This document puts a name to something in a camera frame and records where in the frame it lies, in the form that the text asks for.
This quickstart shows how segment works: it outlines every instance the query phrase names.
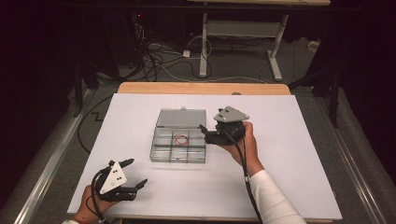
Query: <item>hand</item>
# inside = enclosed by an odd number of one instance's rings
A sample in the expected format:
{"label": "hand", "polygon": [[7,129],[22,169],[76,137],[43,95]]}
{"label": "hand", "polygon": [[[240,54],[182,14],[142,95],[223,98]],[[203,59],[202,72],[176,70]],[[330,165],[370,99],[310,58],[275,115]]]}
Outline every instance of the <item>hand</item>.
{"label": "hand", "polygon": [[[257,142],[256,138],[253,135],[253,124],[247,121],[244,121],[244,126],[246,130],[246,134],[244,139],[238,142],[238,146],[241,149],[242,156],[247,157],[247,173],[249,176],[255,175],[257,172],[264,169],[262,163],[259,160],[259,155],[257,152]],[[242,165],[241,157],[236,149],[236,146],[219,146],[227,150],[233,156],[233,159]]]}
{"label": "hand", "polygon": [[[96,204],[98,205],[98,208],[102,214],[105,213],[108,208],[118,203],[118,202],[110,203],[110,202],[102,201],[97,195],[95,195],[94,197],[96,200]],[[87,207],[87,205],[92,211],[95,211],[91,197],[91,185],[85,187],[84,189],[84,193],[82,194],[82,198],[81,198],[81,205],[79,206],[79,209],[75,214],[75,219],[80,220],[83,223],[87,223],[87,224],[98,221],[99,217],[93,212],[91,212],[90,209]]]}

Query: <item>gray carpet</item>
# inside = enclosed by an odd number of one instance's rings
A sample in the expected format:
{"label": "gray carpet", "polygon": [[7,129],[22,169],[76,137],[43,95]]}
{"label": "gray carpet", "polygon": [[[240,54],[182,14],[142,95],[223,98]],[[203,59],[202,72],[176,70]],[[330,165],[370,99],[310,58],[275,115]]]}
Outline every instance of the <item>gray carpet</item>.
{"label": "gray carpet", "polygon": [[[226,43],[218,43],[218,45],[220,44],[227,47]],[[222,79],[219,82],[258,82],[253,79],[240,78],[250,77],[258,79],[261,82],[275,83],[264,52],[266,49],[270,49],[272,44],[272,41],[264,40],[259,46],[235,49],[226,56],[216,56],[216,54],[227,53],[229,49],[226,49],[226,47],[216,48],[214,44],[213,55],[209,57],[212,76],[208,80],[239,77]],[[284,76],[282,83],[288,84],[304,76],[314,57],[314,53],[306,49],[307,44],[308,41],[305,39],[292,44],[281,44],[277,60],[281,73]],[[162,54],[162,56],[168,61],[177,57],[171,54]],[[198,74],[198,61],[185,61],[191,62],[194,74]],[[126,66],[121,66],[120,70],[123,74],[129,71]],[[203,81],[191,75],[191,67],[188,63],[176,64],[169,67],[167,71],[171,75],[162,70],[157,74],[157,81],[180,81],[177,78]],[[138,78],[139,76],[142,77],[143,74],[136,75],[134,78]],[[86,108],[92,108],[118,89],[119,84],[106,79],[104,75],[100,77],[100,88],[94,94],[92,101],[88,105],[85,105]],[[343,158],[340,156],[338,144],[334,140],[332,127],[328,124],[327,117],[323,115],[318,104],[318,99],[314,98],[310,91],[310,88],[299,87],[292,90],[292,94],[297,97],[319,158],[329,178],[332,189],[336,192],[336,200],[344,218],[336,223],[374,223],[361,201],[361,197],[355,183],[350,177]],[[99,112],[99,119],[103,118],[106,114],[108,104],[109,100],[104,101],[93,110],[94,112]],[[32,160],[32,163],[26,170],[25,176],[21,179],[20,184],[15,188],[10,200],[0,213],[1,223],[14,223],[27,197],[31,193],[35,182],[50,159],[53,149],[59,144],[60,139],[62,139],[64,130],[67,128],[67,121],[72,113],[72,111],[68,111],[64,115],[64,120],[60,121],[46,144]],[[82,123],[80,130],[82,142],[88,149],[92,148],[102,124],[101,121],[94,121],[94,117],[95,115],[89,114]],[[378,202],[378,206],[383,211],[386,221],[392,223],[393,220],[396,220],[395,187],[372,151],[370,144],[361,131],[359,123],[353,116],[352,111],[350,111],[347,99],[342,92],[340,94],[338,124],[338,132],[343,136],[345,144],[357,162],[364,180],[374,194],[375,201]],[[69,215],[66,214],[66,209],[73,196],[74,189],[88,156],[88,153],[84,151],[75,133],[67,146],[59,170],[53,178],[31,223],[62,223],[63,220],[69,218]],[[186,221],[131,220],[127,223],[186,223]]]}

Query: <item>person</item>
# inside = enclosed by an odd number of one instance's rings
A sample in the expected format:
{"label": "person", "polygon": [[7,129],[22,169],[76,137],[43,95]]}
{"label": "person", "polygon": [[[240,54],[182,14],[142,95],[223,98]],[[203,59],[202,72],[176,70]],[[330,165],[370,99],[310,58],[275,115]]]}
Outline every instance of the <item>person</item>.
{"label": "person", "polygon": [[[238,142],[242,155],[246,155],[247,173],[253,197],[265,224],[300,224],[304,219],[286,197],[275,180],[266,172],[259,159],[257,142],[253,134],[253,124],[244,121],[246,134],[244,140]],[[240,155],[234,145],[219,146],[230,152],[233,159],[242,164]],[[91,196],[91,186],[87,186],[82,196],[81,206],[76,212],[73,220],[66,220],[64,224],[89,224],[99,220],[86,205],[86,200]],[[104,213],[109,207],[116,203],[108,203],[96,198],[99,209]],[[93,207],[92,200],[88,200],[88,206]]]}

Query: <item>white desk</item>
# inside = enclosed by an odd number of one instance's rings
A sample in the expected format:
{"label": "white desk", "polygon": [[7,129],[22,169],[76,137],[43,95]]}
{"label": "white desk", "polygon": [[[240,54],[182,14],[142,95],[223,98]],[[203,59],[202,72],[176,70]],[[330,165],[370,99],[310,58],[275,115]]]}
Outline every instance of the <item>white desk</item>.
{"label": "white desk", "polygon": [[[328,6],[330,0],[189,0],[193,2],[208,3],[229,3],[229,4],[265,4],[282,6]],[[267,51],[269,63],[276,81],[282,80],[282,75],[276,61],[276,54],[282,40],[283,32],[286,28],[289,15],[283,15],[280,22],[257,22],[257,21],[210,21],[207,13],[204,13],[202,31],[202,51],[200,61],[200,77],[206,77],[207,66],[207,36],[208,35],[233,35],[233,36],[253,36],[253,37],[274,37],[275,44],[272,50]]]}
{"label": "white desk", "polygon": [[144,178],[148,183],[135,201],[110,208],[108,217],[256,220],[242,168],[223,149],[208,145],[205,164],[154,163],[149,159],[162,108],[205,109],[206,126],[211,130],[216,124],[212,116],[226,105],[250,115],[264,166],[304,218],[342,218],[291,95],[115,94],[67,212],[77,212],[84,187],[110,160],[134,158],[134,163],[124,168],[128,178],[124,186],[134,186]]}

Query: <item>transparent box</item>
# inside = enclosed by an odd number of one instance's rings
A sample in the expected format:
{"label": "transparent box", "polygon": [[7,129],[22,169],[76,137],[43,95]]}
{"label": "transparent box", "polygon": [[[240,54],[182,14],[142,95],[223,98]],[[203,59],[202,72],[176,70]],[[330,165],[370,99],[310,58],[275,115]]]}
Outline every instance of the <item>transparent box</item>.
{"label": "transparent box", "polygon": [[155,127],[150,159],[155,162],[205,163],[205,110],[162,109]]}

